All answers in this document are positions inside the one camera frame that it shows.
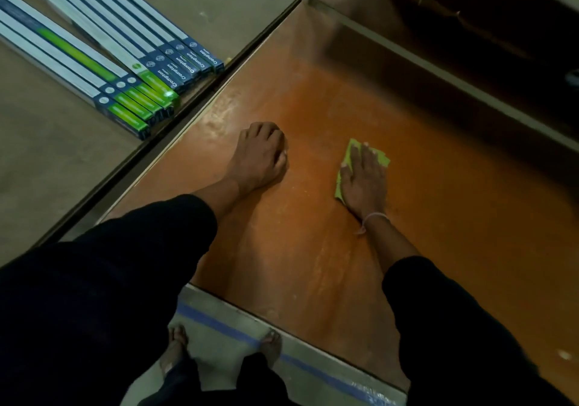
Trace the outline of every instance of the green label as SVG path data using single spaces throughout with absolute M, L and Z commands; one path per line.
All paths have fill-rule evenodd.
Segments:
M 141 94 L 135 88 L 128 88 L 125 91 L 125 94 L 127 94 L 129 97 L 131 97 L 137 103 L 139 103 L 142 107 L 148 109 L 150 112 L 156 113 L 160 110 L 163 110 L 163 108 L 161 108 L 161 106 L 152 102 L 147 96 Z
M 158 91 L 163 96 L 163 98 L 166 98 L 167 100 L 176 100 L 177 98 L 179 98 L 179 96 L 177 95 L 177 92 L 175 92 L 170 87 L 168 87 L 165 83 L 163 83 L 163 80 L 161 80 L 159 77 L 157 77 L 151 71 L 147 70 L 147 71 L 141 72 L 141 73 L 139 73 L 139 77 L 141 77 L 141 79 L 145 83 L 147 83 L 151 88 Z
M 88 69 L 92 72 L 97 74 L 99 77 L 102 77 L 108 82 L 112 82 L 117 79 L 117 76 L 112 72 L 105 69 L 103 66 L 99 65 L 96 61 L 92 58 L 88 57 L 83 51 L 76 49 L 66 40 L 62 39 L 58 35 L 54 34 L 52 31 L 46 28 L 39 28 L 36 30 L 38 34 L 44 37 L 48 42 L 54 44 L 55 46 L 59 47 L 61 50 L 66 52 L 70 57 L 75 58 L 78 62 L 85 65 Z
M 120 93 L 115 96 L 115 100 L 120 104 L 129 109 L 132 113 L 137 114 L 137 116 L 143 120 L 148 120 L 153 117 L 153 114 L 148 110 L 143 109 L 139 104 L 134 102 L 131 98 L 127 97 L 124 93 Z
M 126 110 L 123 106 L 121 106 L 120 104 L 113 104 L 111 107 L 109 107 L 109 110 L 114 113 L 117 117 L 119 117 L 120 119 L 122 119 L 123 121 L 126 122 L 126 124 L 128 124 L 129 126 L 131 126 L 133 129 L 135 129 L 137 132 L 142 132 L 144 130 L 147 130 L 147 128 L 149 127 L 147 124 L 145 124 L 144 122 L 142 122 L 140 119 L 138 119 L 136 116 L 134 116 L 131 112 L 129 112 L 128 110 Z
M 161 105 L 164 109 L 168 109 L 173 105 L 172 102 L 163 98 L 161 95 L 156 93 L 153 89 L 149 88 L 149 86 L 147 86 L 144 83 L 141 83 L 139 86 L 137 86 L 137 89 L 141 91 L 143 94 L 147 95 L 151 100 Z

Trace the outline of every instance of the yellow-green cleaning cloth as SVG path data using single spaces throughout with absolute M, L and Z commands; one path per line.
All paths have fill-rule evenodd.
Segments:
M 353 138 L 350 139 L 350 142 L 348 143 L 348 148 L 346 148 L 346 155 L 344 156 L 344 160 L 342 161 L 342 163 L 344 162 L 347 163 L 350 169 L 352 169 L 352 159 L 350 153 L 352 146 L 358 147 L 359 151 L 361 150 L 362 144 Z M 372 147 L 370 147 L 370 149 L 376 150 L 376 153 L 378 154 L 378 162 L 380 163 L 380 165 L 382 165 L 382 167 L 387 167 L 388 164 L 390 163 L 390 160 L 386 157 L 384 152 Z M 342 197 L 342 175 L 340 174 L 340 171 L 338 171 L 337 173 L 336 194 L 334 194 L 334 197 L 340 199 L 342 203 L 344 202 L 344 198 Z

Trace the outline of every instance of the blue tape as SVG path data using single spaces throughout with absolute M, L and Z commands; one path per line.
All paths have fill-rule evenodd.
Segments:
M 238 329 L 234 329 L 233 327 L 229 327 L 228 325 L 224 324 L 223 322 L 218 321 L 217 319 L 206 315 L 203 312 L 200 312 L 182 302 L 177 303 L 177 313 L 179 315 L 185 316 L 186 318 L 191 319 L 199 324 L 205 325 L 211 329 L 214 329 L 221 334 L 228 336 L 236 341 L 244 342 L 248 345 L 251 345 L 254 348 L 259 347 L 259 341 L 248 334 L 245 334 Z M 394 406 L 394 403 L 388 401 L 382 396 L 374 395 L 370 392 L 367 392 L 363 389 L 357 388 L 355 385 L 348 384 L 336 377 L 333 377 L 329 374 L 326 374 L 322 370 L 315 368 L 311 365 L 308 365 L 305 362 L 302 362 L 295 357 L 289 356 L 287 354 L 282 354 L 280 359 L 286 363 L 292 364 L 299 368 L 302 371 L 305 371 L 314 377 L 322 380 L 327 385 L 331 386 L 332 388 L 354 397 L 360 401 L 365 402 L 366 404 L 372 406 Z

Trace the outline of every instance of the dark shirt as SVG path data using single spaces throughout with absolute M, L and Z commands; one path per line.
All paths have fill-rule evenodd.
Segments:
M 177 296 L 216 233 L 211 209 L 183 195 L 0 269 L 0 404 L 118 405 L 165 350 Z M 401 333 L 410 405 L 571 404 L 429 260 L 399 261 L 383 289 Z

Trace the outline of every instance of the bracelet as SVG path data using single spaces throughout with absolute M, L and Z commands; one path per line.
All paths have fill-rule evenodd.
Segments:
M 372 216 L 382 216 L 385 219 L 387 219 L 387 221 L 390 221 L 390 219 L 388 218 L 388 216 L 386 214 L 384 214 L 383 212 L 371 212 L 370 214 L 368 214 L 364 220 L 362 220 L 362 226 L 360 227 L 360 229 L 358 230 L 358 232 L 356 232 L 356 234 L 358 235 L 362 235 L 366 232 L 366 221 L 368 221 L 368 219 Z

